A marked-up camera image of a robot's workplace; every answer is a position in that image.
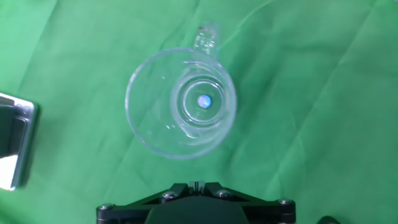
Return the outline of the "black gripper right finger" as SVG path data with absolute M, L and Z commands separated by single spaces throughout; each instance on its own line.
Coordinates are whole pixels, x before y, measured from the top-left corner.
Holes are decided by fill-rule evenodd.
M 296 204 L 291 199 L 267 201 L 223 187 L 219 182 L 199 182 L 198 194 L 237 205 L 249 223 L 296 223 Z

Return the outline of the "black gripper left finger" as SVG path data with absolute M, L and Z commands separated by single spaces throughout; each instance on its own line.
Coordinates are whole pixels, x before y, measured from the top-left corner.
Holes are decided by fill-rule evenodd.
M 145 221 L 149 212 L 159 205 L 167 205 L 184 197 L 194 196 L 196 182 L 173 184 L 171 188 L 158 192 L 127 205 L 104 203 L 96 208 L 97 224 L 122 223 L 126 220 Z

